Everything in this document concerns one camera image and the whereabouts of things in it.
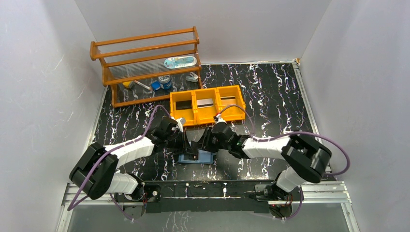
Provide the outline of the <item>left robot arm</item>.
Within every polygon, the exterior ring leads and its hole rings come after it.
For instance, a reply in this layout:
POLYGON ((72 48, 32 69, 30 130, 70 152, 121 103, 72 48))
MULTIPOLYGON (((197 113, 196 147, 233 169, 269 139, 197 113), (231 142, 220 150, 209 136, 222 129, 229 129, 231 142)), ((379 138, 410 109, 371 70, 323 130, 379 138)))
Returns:
POLYGON ((91 144, 69 174, 69 179, 92 200, 104 194, 122 193, 132 201, 141 200, 145 183, 132 173, 117 170, 130 162, 151 156, 164 148, 182 150, 184 147, 183 117, 163 117, 159 125, 116 145, 91 144))

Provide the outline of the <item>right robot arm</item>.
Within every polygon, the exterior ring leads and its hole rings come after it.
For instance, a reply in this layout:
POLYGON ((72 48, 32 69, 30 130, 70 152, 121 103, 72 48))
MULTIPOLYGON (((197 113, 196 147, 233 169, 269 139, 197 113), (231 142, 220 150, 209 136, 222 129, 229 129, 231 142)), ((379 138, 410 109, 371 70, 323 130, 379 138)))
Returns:
POLYGON ((299 131, 276 139, 255 138, 250 134, 237 134, 222 119, 207 127, 201 138, 190 145, 193 152, 226 150, 238 159, 285 160, 289 167, 276 177, 273 184, 273 190, 281 194, 290 193, 305 182, 320 183, 332 157, 332 152, 312 133, 299 131))

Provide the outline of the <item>orange card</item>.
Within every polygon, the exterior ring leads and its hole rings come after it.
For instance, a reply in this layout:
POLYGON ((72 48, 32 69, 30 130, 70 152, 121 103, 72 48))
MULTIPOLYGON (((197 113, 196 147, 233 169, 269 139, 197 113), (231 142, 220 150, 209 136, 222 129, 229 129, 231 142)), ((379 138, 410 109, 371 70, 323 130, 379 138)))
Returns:
POLYGON ((229 105, 236 105, 236 97, 230 96, 230 97, 221 97, 221 105, 222 107, 226 107, 229 105))

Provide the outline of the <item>black card with stripe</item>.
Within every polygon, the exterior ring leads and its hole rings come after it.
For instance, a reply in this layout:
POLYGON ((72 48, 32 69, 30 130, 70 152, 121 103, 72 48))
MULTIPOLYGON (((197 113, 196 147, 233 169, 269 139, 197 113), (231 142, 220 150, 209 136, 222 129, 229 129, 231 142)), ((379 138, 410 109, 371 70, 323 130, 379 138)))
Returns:
POLYGON ((191 160, 198 160, 199 158, 199 150, 202 148, 202 143, 191 141, 190 142, 190 149, 189 149, 189 158, 191 160))

